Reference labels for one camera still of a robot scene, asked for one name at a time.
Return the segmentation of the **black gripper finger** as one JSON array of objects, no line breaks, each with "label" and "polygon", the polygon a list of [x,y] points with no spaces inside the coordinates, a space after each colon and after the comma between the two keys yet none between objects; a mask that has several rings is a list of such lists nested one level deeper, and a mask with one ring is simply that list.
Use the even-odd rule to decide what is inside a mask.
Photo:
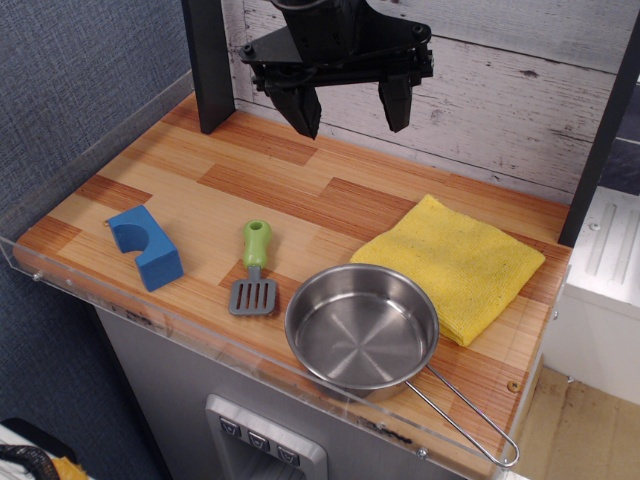
[{"label": "black gripper finger", "polygon": [[379,98],[390,130],[397,133],[409,125],[412,85],[408,74],[391,75],[378,85]]},{"label": "black gripper finger", "polygon": [[268,96],[294,130],[305,137],[318,135],[321,104],[313,86],[283,87],[269,84]]}]

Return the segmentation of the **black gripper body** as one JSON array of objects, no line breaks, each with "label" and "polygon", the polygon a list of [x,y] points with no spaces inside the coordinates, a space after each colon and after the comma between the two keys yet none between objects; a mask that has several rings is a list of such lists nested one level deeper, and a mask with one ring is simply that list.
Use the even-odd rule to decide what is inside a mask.
[{"label": "black gripper body", "polygon": [[271,99],[317,87],[388,82],[411,87],[433,75],[431,29],[382,14],[366,1],[274,1],[286,26],[246,43],[241,61]]}]

